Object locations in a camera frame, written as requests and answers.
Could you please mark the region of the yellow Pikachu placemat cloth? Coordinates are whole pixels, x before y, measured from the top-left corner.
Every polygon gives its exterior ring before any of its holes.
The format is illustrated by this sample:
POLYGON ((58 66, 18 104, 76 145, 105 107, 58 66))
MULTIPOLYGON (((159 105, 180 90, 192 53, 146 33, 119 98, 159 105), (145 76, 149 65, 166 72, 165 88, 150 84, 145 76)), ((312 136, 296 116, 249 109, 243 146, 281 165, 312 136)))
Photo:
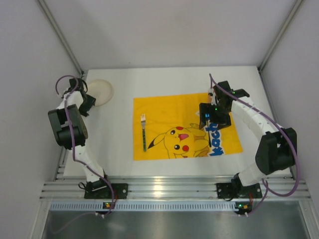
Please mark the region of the yellow Pikachu placemat cloth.
POLYGON ((229 129, 199 129, 199 104, 206 93, 135 98, 133 104, 134 160, 186 159, 242 153, 235 123, 229 129), (146 116, 147 150, 143 150, 141 114, 146 116))

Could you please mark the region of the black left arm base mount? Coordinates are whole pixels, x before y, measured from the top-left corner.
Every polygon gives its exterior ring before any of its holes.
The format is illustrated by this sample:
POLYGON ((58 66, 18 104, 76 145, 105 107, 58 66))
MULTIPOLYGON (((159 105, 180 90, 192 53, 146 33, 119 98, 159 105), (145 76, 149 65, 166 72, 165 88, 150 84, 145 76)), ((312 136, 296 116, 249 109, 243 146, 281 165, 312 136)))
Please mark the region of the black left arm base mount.
MULTIPOLYGON (((127 198, 129 186, 127 183, 112 183, 111 186, 114 191, 114 199, 127 198)), ((112 199, 111 189, 104 181, 89 182, 84 190, 85 199, 112 199)))

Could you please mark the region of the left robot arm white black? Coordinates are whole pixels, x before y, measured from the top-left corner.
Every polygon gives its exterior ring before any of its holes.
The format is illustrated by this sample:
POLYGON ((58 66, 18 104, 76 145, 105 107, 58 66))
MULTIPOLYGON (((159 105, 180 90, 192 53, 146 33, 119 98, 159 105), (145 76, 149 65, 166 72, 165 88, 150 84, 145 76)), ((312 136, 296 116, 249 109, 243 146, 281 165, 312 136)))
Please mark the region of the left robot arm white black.
POLYGON ((83 117, 89 116, 88 111, 96 105, 97 98, 88 94, 85 81, 72 75, 60 77, 55 90, 62 102, 48 112, 48 118, 57 144, 70 151, 73 161, 82 166, 90 190, 110 188, 104 169, 86 145, 88 130, 83 117))

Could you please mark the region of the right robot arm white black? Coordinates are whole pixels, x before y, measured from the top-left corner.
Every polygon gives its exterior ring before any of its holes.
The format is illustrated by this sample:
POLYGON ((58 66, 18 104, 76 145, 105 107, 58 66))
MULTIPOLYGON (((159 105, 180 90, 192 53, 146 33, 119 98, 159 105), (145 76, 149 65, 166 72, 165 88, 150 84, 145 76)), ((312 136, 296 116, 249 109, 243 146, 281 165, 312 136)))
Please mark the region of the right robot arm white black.
POLYGON ((233 125, 231 117, 237 116, 259 143, 253 163, 234 175, 234 185, 246 188, 295 165, 297 133, 263 113, 245 90, 230 88, 228 81, 211 81, 208 97, 208 102, 199 105, 200 128, 229 129, 233 125))

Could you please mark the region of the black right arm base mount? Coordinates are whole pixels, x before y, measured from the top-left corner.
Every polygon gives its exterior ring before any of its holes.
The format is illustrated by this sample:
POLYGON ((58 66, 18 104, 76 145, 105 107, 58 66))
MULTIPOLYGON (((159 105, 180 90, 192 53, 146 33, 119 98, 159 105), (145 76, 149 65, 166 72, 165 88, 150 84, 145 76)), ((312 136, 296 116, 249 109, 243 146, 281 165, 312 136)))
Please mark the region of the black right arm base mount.
POLYGON ((238 173, 230 182, 216 184, 217 198, 225 201, 233 199, 261 199, 263 197, 259 183, 251 186, 243 186, 238 173))

